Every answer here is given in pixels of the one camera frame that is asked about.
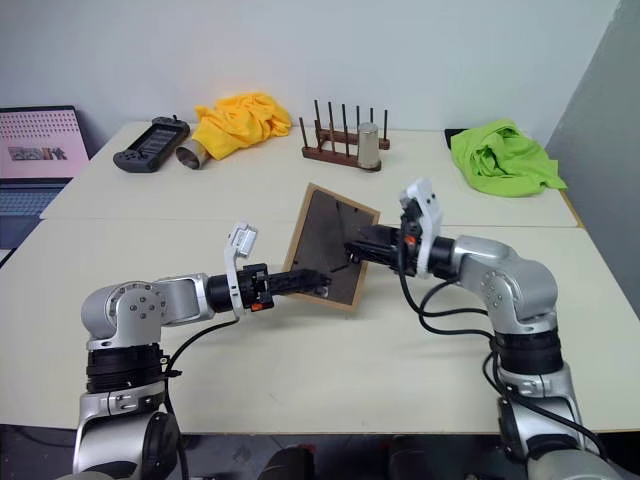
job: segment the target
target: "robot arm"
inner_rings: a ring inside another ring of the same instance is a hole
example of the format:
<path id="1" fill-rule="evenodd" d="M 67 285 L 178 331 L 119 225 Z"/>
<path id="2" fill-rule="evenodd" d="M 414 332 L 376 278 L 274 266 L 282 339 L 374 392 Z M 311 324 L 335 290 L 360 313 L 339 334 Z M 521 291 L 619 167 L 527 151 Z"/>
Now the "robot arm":
<path id="1" fill-rule="evenodd" d="M 236 270 L 248 257 L 257 230 L 237 224 L 224 251 L 226 273 L 132 281 L 101 288 L 82 306 L 87 343 L 87 392 L 80 399 L 73 472 L 113 478 L 166 478 L 176 465 L 180 432 L 171 412 L 160 410 L 168 356 L 161 327 L 210 320 L 233 311 L 274 306 L 273 295 L 326 293 L 329 280 L 311 270 L 270 275 L 265 264 Z"/>
<path id="2" fill-rule="evenodd" d="M 400 202 L 402 227 L 365 229 L 366 241 L 346 245 L 350 259 L 382 263 L 419 278 L 433 274 L 455 281 L 483 301 L 494 331 L 496 374 L 504 387 L 498 400 L 504 448 L 527 462 L 529 478 L 619 478 L 593 453 L 591 441 L 549 418 L 581 424 L 571 373 L 560 350 L 558 289 L 551 272 L 493 240 L 439 236 L 442 211 L 425 180 L 409 187 Z M 580 476 L 585 472 L 589 476 Z"/>

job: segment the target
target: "yellow cloth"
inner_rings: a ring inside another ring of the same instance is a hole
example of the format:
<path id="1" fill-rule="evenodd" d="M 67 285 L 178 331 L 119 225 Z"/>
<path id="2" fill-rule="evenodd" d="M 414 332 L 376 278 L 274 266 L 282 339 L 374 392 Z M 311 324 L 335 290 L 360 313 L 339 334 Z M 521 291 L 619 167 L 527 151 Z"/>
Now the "yellow cloth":
<path id="1" fill-rule="evenodd" d="M 193 139 L 216 160 L 271 137 L 289 135 L 289 113 L 269 95 L 246 93 L 218 100 L 215 107 L 196 107 L 200 125 Z"/>

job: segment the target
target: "gray wall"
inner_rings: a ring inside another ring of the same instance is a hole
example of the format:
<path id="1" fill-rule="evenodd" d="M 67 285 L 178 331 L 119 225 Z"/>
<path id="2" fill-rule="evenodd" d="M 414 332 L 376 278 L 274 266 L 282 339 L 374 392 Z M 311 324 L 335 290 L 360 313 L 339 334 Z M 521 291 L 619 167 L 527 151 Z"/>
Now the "gray wall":
<path id="1" fill-rule="evenodd" d="M 620 3 L 547 150 L 552 158 L 560 160 L 571 201 L 640 315 L 640 2 L 637 0 Z"/>

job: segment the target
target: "black game controller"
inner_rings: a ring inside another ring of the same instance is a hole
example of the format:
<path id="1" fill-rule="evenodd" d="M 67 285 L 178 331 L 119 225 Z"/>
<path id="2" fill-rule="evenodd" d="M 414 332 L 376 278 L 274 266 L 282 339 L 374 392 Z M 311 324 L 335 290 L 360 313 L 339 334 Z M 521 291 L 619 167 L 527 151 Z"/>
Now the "black game controller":
<path id="1" fill-rule="evenodd" d="M 129 148 L 113 156 L 113 162 L 125 172 L 155 172 L 187 138 L 189 131 L 189 124 L 175 115 L 173 118 L 156 117 Z"/>

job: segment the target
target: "white table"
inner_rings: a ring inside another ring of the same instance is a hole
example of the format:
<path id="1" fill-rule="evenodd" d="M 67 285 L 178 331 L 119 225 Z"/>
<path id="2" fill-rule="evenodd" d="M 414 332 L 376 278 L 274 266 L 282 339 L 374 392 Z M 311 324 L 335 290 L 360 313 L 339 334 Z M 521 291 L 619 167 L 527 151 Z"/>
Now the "white table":
<path id="1" fill-rule="evenodd" d="M 302 157 L 299 128 L 189 170 L 171 157 L 154 174 L 130 174 L 113 164 L 148 122 L 126 124 L 53 201 L 43 218 L 158 218 L 295 221 L 309 182 L 380 210 L 397 224 L 398 195 L 424 176 L 444 208 L 445 225 L 572 227 L 576 219 L 557 190 L 525 198 L 477 192 L 453 164 L 442 132 L 389 132 L 383 170 L 369 173 Z M 307 129 L 307 137 L 313 138 Z"/>
<path id="2" fill-rule="evenodd" d="M 99 287 L 223 272 L 232 222 L 46 220 L 0 270 L 0 423 L 74 428 L 87 333 L 79 312 Z M 293 223 L 262 221 L 251 263 L 278 271 Z M 511 244 L 544 262 L 559 289 L 563 353 L 586 425 L 640 428 L 640 323 L 587 233 L 577 228 L 446 227 Z M 425 291 L 435 281 L 411 281 Z M 478 305 L 458 288 L 433 308 Z M 187 432 L 495 432 L 495 394 L 480 373 L 486 341 L 418 325 L 397 277 L 372 265 L 359 309 L 295 299 L 202 338 L 180 358 L 172 397 Z M 214 321 L 228 320 L 220 315 Z M 163 330 L 174 352 L 207 324 Z M 450 317 L 445 328 L 488 326 Z"/>

